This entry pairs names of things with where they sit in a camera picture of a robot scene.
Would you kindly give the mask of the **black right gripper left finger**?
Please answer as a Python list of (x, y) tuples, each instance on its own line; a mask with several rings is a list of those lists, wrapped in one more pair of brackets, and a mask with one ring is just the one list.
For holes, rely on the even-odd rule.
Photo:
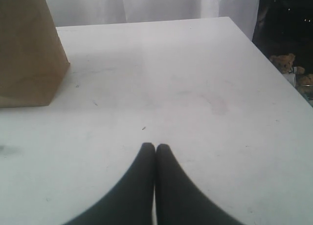
[(118, 183), (68, 225), (151, 225), (155, 183), (155, 147), (143, 143)]

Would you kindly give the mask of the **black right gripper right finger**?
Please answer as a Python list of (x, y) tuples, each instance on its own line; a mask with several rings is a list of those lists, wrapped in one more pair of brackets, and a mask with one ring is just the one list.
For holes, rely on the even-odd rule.
[(155, 194), (159, 225), (241, 224), (195, 186), (166, 144), (156, 149)]

